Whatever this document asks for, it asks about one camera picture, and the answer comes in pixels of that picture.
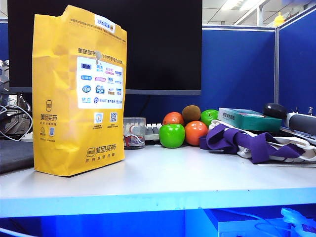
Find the speaker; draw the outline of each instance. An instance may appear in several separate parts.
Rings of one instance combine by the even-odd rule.
[[[316,135],[316,117],[298,113],[287,114],[285,126],[292,130]]]

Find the yellow paper bag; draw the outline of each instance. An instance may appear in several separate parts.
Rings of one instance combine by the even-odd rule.
[[[71,176],[122,160],[126,31],[68,5],[35,15],[35,170]]]

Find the green apple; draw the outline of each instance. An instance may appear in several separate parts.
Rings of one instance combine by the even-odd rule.
[[[180,147],[186,137],[186,132],[181,124],[167,124],[159,129],[159,140],[164,147]]]
[[[200,121],[205,123],[207,127],[210,126],[213,119],[217,119],[218,111],[217,110],[205,110],[201,113]]]

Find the purple fabric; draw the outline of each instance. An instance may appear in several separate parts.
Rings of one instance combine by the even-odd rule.
[[[200,147],[210,149],[221,149],[226,154],[236,154],[239,150],[238,145],[249,148],[251,150],[252,163],[258,164],[268,161],[269,156],[297,158],[305,151],[294,144],[288,144],[279,149],[269,145],[267,142],[278,143],[276,139],[269,133],[262,133],[255,137],[244,133],[235,128],[229,128],[225,131],[227,126],[220,124],[210,130],[206,139],[200,140]]]
[[[209,147],[206,144],[206,136],[199,138],[199,147],[203,150],[209,150]]]

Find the black screen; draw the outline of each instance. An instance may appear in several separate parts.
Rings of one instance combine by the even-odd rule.
[[[68,4],[127,31],[126,89],[200,90],[202,0],[8,0],[11,87],[32,86],[34,14]]]

